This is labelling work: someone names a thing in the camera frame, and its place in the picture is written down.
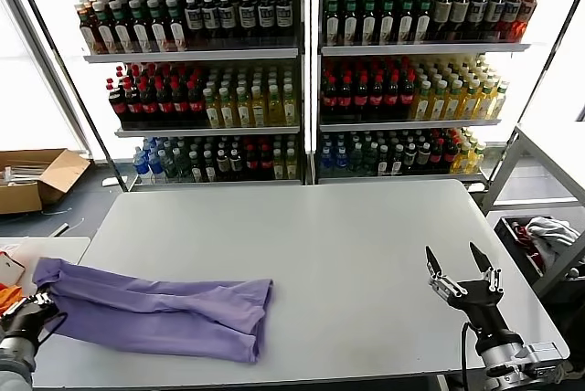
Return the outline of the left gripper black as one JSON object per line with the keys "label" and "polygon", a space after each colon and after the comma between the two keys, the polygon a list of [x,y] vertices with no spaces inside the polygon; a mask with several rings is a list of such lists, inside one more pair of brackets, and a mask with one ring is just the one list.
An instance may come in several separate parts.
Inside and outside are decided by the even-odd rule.
{"label": "left gripper black", "polygon": [[6,338],[22,338],[39,345],[39,335],[45,324],[59,313],[47,293],[37,293],[12,304],[1,318]]}

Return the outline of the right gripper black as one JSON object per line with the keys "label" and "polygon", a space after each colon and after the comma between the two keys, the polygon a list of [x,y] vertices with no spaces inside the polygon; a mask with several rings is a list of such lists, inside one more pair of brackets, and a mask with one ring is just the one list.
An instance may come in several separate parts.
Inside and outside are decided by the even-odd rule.
{"label": "right gripper black", "polygon": [[429,285],[451,307],[466,314],[476,334],[477,353],[510,343],[521,344],[520,335],[508,328],[497,307],[503,298],[501,269],[495,268],[488,256],[473,242],[470,243],[470,250],[483,280],[463,281],[459,284],[442,272],[431,248],[426,246]]}

